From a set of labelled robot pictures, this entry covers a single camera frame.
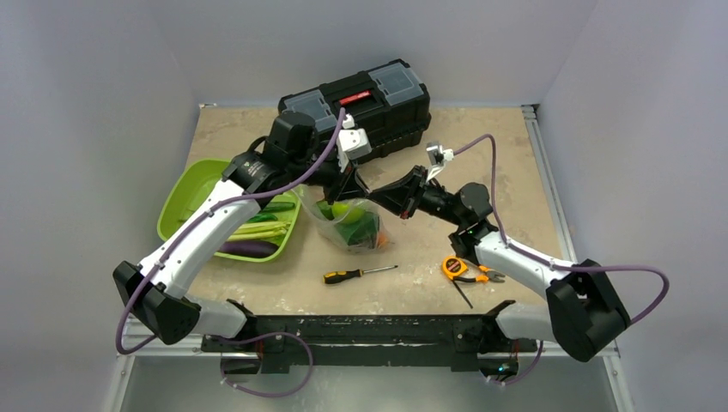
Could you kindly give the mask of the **clear zip top bag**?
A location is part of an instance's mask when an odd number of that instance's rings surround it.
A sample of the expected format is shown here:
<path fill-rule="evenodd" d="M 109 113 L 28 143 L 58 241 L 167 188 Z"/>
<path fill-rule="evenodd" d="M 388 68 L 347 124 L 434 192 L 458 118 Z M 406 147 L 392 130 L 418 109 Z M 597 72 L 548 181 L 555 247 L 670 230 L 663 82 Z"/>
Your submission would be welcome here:
<path fill-rule="evenodd" d="M 293 190 L 318 233 L 351 253 L 382 251 L 391 244 L 380 208 L 363 199 L 327 203 L 319 188 L 300 185 Z"/>

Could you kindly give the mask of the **green leafy vegetable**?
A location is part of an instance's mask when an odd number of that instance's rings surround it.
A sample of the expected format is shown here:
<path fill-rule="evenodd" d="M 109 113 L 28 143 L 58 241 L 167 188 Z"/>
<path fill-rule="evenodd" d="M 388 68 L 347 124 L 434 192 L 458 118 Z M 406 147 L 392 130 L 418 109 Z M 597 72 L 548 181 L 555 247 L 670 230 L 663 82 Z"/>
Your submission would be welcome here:
<path fill-rule="evenodd" d="M 378 214 L 366 214 L 354 224 L 336 223 L 335 230 L 341 237 L 343 244 L 351 248 L 366 250 L 376 249 L 375 240 L 379 231 L 380 218 Z"/>

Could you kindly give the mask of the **orange green mango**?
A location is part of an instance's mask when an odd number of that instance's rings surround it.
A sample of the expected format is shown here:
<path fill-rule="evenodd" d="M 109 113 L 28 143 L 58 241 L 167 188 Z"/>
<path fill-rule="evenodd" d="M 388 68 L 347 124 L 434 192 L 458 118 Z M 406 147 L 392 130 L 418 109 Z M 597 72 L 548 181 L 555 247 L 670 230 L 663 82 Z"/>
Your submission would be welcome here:
<path fill-rule="evenodd" d="M 376 235 L 375 246 L 377 250 L 381 250 L 387 247 L 390 243 L 389 235 L 386 231 L 380 230 Z"/>

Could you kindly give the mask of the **green apple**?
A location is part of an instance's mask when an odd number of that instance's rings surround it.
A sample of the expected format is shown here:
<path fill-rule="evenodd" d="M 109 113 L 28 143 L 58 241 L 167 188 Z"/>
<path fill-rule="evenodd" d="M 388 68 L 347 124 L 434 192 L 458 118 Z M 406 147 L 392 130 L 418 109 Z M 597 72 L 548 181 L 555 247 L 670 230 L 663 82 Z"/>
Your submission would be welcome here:
<path fill-rule="evenodd" d="M 348 203 L 334 203 L 331 206 L 331 213 L 338 223 L 354 224 L 366 214 L 366 210 Z"/>

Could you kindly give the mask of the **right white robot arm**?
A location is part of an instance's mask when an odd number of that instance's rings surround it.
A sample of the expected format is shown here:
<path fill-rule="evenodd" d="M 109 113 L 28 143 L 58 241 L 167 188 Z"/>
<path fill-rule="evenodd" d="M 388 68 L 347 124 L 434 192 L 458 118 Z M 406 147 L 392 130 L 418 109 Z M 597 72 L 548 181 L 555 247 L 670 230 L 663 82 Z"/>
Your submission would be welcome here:
<path fill-rule="evenodd" d="M 500 272 L 527 287 L 542 306 L 510 304 L 482 326 L 483 341 L 502 349 L 515 339 L 558 344 L 586 362 L 632 324 L 605 270 L 551 257 L 507 237 L 489 221 L 494 214 L 488 188 L 470 182 L 451 193 L 428 183 L 423 167 L 374 189 L 367 199 L 402 219 L 422 211 L 456 225 L 449 240 L 455 255 Z"/>

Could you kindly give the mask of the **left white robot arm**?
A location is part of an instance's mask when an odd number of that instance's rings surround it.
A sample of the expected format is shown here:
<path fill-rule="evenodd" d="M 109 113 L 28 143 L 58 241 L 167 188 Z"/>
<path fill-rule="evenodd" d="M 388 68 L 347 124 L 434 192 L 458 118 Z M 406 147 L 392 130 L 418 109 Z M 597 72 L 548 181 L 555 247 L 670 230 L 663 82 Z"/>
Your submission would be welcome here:
<path fill-rule="evenodd" d="M 242 305 L 192 298 L 187 292 L 235 230 L 270 199 L 301 184 L 329 185 L 338 173 L 351 171 L 352 160 L 371 151 L 367 133 L 344 110 L 317 154 L 319 144 L 312 117 L 291 111 L 278 115 L 269 135 L 230 161 L 212 192 L 162 246 L 138 264 L 117 266 L 112 277 L 124 302 L 115 336 L 120 354 L 132 352 L 123 344 L 129 316 L 167 345 L 191 333 L 219 336 L 236 351 L 255 343 L 256 328 L 246 322 Z"/>

